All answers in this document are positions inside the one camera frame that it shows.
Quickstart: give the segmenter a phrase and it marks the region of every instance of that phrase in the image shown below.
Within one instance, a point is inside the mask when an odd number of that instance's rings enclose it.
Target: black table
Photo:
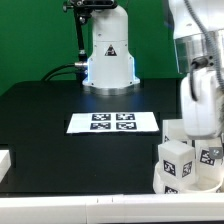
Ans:
[[[162,120],[180,118],[179,79],[142,82],[135,93],[84,93],[76,81],[22,82],[0,97],[0,147],[13,166],[2,197],[148,194]],[[154,112],[160,132],[66,135],[72,113]]]

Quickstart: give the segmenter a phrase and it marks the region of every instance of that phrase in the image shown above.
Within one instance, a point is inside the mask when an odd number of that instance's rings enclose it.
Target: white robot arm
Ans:
[[[86,68],[84,90],[101,95],[119,95],[136,89],[134,58],[128,51],[128,16],[114,0],[70,0],[64,10],[72,8],[79,41],[79,60]],[[87,59],[81,25],[92,18],[93,52]]]
[[[223,126],[224,2],[169,0],[175,22],[174,42],[181,84],[185,132],[210,139]]]

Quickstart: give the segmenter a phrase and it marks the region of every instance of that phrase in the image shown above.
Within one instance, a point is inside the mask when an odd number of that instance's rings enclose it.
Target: green wall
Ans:
[[[125,6],[127,0],[118,0]],[[0,94],[16,82],[40,80],[49,70],[77,60],[72,11],[63,0],[5,1],[0,7]],[[172,32],[163,23],[162,0],[130,0],[129,49],[140,78],[178,77]],[[91,25],[84,27],[91,51]],[[61,79],[73,79],[63,76]]]

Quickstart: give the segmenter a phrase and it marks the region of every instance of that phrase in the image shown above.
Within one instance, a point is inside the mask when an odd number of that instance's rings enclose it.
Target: warning label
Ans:
[[[110,45],[110,47],[108,48],[105,56],[117,56],[117,54],[116,54],[112,45]]]

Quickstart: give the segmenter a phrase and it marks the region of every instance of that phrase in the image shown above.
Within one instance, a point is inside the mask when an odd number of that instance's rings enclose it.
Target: cube with marker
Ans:
[[[215,181],[223,179],[224,164],[223,158],[214,159],[210,157],[209,149],[211,147],[221,148],[220,138],[195,141],[196,149],[196,172],[199,176],[210,178]]]
[[[195,183],[195,149],[177,140],[158,146],[161,179],[176,189]]]
[[[162,137],[163,143],[170,140],[178,140],[192,146],[192,140],[187,137],[184,131],[183,119],[163,120]]]

